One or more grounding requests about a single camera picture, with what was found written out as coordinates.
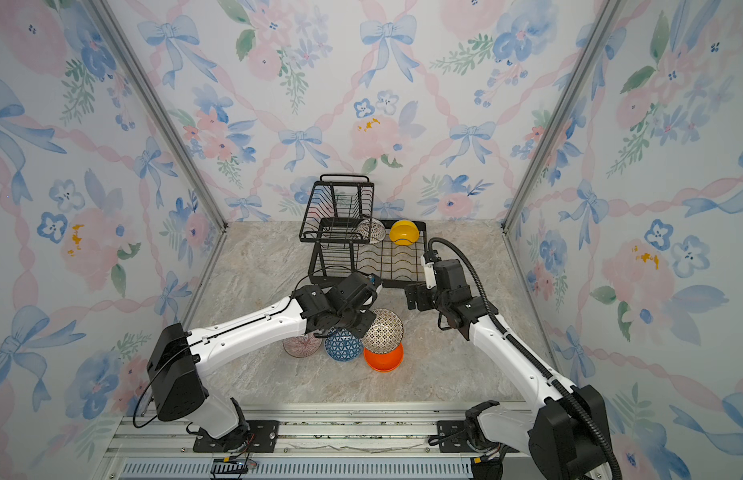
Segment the gray marble surface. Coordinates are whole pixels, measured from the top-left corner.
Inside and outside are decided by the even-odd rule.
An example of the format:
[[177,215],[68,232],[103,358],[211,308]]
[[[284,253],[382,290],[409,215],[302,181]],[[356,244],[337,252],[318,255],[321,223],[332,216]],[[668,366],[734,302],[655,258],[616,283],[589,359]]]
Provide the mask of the gray marble surface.
[[[299,231],[299,222],[233,224],[191,327],[232,320],[288,296],[296,281],[307,274],[312,252],[312,244],[299,242]],[[442,236],[463,250],[489,300],[520,338],[549,361],[549,349],[497,224],[430,221],[427,235]],[[437,250],[443,258],[456,258],[445,247]],[[372,370],[363,356],[337,362],[323,347],[312,356],[295,359],[277,342],[232,361],[208,383],[242,405],[522,400],[482,351],[458,332],[437,328],[437,313],[407,310],[403,290],[383,289],[373,308],[396,312],[404,324],[405,357],[393,372]]]

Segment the wallpaper panel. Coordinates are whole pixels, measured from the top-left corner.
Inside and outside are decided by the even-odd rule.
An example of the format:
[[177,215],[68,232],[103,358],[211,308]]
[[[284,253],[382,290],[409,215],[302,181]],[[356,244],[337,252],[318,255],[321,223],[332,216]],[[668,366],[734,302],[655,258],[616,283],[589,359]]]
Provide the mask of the wallpaper panel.
[[0,478],[89,478],[218,230],[77,2],[0,0]]
[[110,3],[231,220],[298,220],[338,172],[377,216],[501,220],[599,5]]
[[623,476],[743,480],[743,2],[626,3],[514,234]]

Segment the wire grid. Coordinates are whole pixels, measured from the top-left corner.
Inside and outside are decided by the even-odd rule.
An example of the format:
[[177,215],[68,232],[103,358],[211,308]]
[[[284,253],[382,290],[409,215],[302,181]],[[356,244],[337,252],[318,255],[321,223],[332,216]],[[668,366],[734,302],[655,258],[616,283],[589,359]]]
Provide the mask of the wire grid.
[[317,181],[300,229],[300,241],[367,244],[372,225],[358,231],[364,218],[372,217],[374,184]]
[[396,245],[390,241],[390,227],[395,220],[381,220],[385,225],[385,239],[378,244],[351,245],[330,244],[313,247],[313,257],[308,273],[313,283],[338,283],[348,272],[345,269],[323,266],[343,265],[367,274],[378,274],[386,288],[404,288],[414,282],[424,282],[424,269],[420,256],[427,243],[427,228],[424,222],[415,222],[420,236],[413,245]]

